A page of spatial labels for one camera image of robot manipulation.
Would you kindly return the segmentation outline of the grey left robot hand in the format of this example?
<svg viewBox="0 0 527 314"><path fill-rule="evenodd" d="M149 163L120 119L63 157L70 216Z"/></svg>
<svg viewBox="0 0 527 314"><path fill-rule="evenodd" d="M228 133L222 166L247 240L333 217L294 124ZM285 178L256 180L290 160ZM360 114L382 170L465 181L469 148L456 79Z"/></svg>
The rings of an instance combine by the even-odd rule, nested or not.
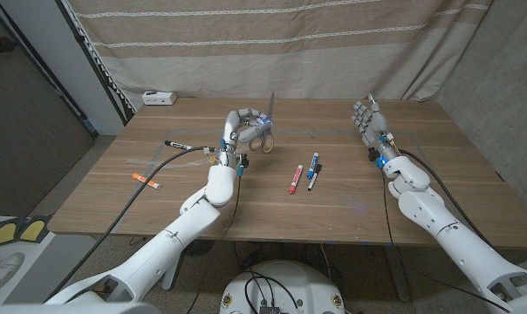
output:
<svg viewBox="0 0 527 314"><path fill-rule="evenodd" d="M231 111L222 130L220 148L216 155L218 160L223 166L236 167L238 143L247 143L252 151L261 149L263 153L269 153L275 144L272 127L271 116L256 109Z"/></svg>

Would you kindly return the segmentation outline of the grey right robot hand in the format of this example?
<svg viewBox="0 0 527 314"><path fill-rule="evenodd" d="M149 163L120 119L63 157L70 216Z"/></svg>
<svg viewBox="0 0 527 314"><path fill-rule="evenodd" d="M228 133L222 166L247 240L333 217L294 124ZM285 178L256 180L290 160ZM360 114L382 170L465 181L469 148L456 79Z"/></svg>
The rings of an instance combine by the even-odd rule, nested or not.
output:
<svg viewBox="0 0 527 314"><path fill-rule="evenodd" d="M387 119L380 110L380 103L369 93L369 106L358 101L353 105L352 122L358 128L367 147L368 159L383 168L391 159L400 156L394 136L388 130Z"/></svg>

